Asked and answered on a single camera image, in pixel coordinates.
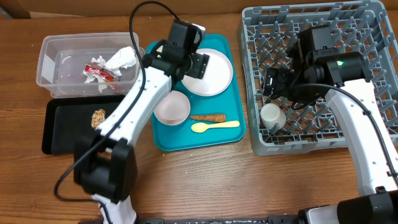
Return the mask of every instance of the crumpled paper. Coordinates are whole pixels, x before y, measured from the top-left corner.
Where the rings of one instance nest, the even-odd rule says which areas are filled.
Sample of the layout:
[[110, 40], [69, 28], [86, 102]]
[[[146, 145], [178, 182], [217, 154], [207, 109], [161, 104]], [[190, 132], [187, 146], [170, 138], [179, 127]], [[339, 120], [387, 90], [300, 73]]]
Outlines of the crumpled paper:
[[[135, 64], [137, 63], [136, 52], [132, 47], [124, 47], [118, 50], [118, 52], [116, 52], [116, 54], [114, 54], [111, 59], [108, 60], [108, 62], [103, 59], [101, 55], [98, 59], [92, 58], [91, 62], [96, 63], [101, 68], [112, 71], [115, 75], [120, 77], [122, 75], [122, 73], [120, 72], [120, 68], [127, 69], [135, 66]], [[85, 83], [91, 83], [96, 79], [99, 83], [105, 82], [99, 75], [88, 73], [85, 71], [83, 71], [83, 74], [87, 76]], [[99, 84], [98, 91], [102, 93], [102, 91], [107, 87], [107, 84]]]

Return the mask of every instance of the spoon handle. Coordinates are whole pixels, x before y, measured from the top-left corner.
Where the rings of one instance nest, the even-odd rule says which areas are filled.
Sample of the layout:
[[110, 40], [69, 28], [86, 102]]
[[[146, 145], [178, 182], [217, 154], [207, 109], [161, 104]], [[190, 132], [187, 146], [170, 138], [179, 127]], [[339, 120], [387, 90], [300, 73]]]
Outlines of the spoon handle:
[[227, 121], [217, 124], [209, 124], [208, 128], [236, 128], [239, 127], [239, 121]]

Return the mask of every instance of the wooden table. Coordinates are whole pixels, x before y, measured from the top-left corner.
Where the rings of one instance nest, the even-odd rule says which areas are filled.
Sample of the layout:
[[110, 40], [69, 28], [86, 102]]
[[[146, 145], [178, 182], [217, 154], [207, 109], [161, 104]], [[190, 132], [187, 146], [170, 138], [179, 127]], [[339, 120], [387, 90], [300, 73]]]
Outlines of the wooden table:
[[[398, 11], [389, 16], [398, 30]], [[238, 49], [240, 14], [182, 16], [224, 35], [231, 47], [243, 111], [246, 87]], [[172, 18], [137, 17], [142, 47], [167, 38]], [[100, 217], [92, 203], [59, 202], [53, 185], [72, 155], [41, 151], [49, 91], [35, 83], [44, 37], [90, 32], [127, 32], [127, 17], [0, 21], [0, 223], [76, 223]], [[150, 121], [136, 147], [139, 176], [131, 191], [141, 217], [166, 219], [266, 217], [358, 196], [347, 149], [260, 157], [251, 150], [249, 128], [237, 143], [163, 153]], [[88, 197], [70, 175], [62, 195]]]

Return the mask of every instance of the gray plastic crate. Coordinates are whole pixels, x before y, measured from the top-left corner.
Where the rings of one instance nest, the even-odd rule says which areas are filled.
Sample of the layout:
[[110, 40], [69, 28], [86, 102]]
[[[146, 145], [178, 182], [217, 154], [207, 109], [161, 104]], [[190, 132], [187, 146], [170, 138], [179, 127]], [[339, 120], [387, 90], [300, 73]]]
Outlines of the gray plastic crate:
[[376, 100], [394, 145], [398, 146], [397, 42], [383, 4], [352, 1], [289, 6], [249, 7], [242, 12], [240, 51], [248, 94], [251, 145], [261, 156], [303, 153], [346, 147], [338, 121], [325, 100], [294, 111], [285, 98], [273, 100], [286, 113], [286, 125], [268, 130], [259, 112], [266, 103], [261, 83], [268, 67], [290, 67], [286, 50], [297, 33], [310, 26], [329, 24], [341, 53], [358, 51], [369, 62]]

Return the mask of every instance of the brown food item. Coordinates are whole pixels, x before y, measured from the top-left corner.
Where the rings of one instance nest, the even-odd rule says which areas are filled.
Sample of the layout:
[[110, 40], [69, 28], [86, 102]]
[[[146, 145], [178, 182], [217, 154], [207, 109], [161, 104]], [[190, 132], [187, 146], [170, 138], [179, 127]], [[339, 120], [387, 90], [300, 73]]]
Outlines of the brown food item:
[[189, 118], [195, 121], [212, 121], [217, 123], [226, 121], [225, 114], [192, 115]]
[[91, 127], [96, 129], [105, 120], [105, 110], [99, 109], [94, 111], [91, 117]]

